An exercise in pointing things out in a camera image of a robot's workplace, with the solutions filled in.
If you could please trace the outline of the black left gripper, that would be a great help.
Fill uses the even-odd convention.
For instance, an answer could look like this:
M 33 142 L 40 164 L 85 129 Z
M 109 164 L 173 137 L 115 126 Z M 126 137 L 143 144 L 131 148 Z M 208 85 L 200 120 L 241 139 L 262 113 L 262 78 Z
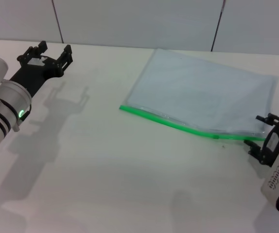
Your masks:
M 43 58 L 41 54 L 47 49 L 47 42 L 41 41 L 37 47 L 29 47 L 23 55 L 17 58 L 21 68 L 10 80 L 23 86 L 31 97 L 39 91 L 47 80 L 62 77 L 64 71 L 73 62 L 71 45 L 66 45 L 57 59 L 44 56 L 45 60 L 42 66 L 29 64 L 33 58 Z

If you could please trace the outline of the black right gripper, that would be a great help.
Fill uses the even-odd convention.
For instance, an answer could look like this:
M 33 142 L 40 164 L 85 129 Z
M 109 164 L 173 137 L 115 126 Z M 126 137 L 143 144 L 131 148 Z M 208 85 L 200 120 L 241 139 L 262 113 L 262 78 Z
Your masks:
M 279 154 L 279 117 L 269 113 L 267 117 L 256 116 L 256 120 L 273 126 L 273 129 L 266 137 L 262 148 L 251 140 L 244 140 L 244 143 L 249 146 L 249 155 L 261 156 L 260 164 L 271 167 Z

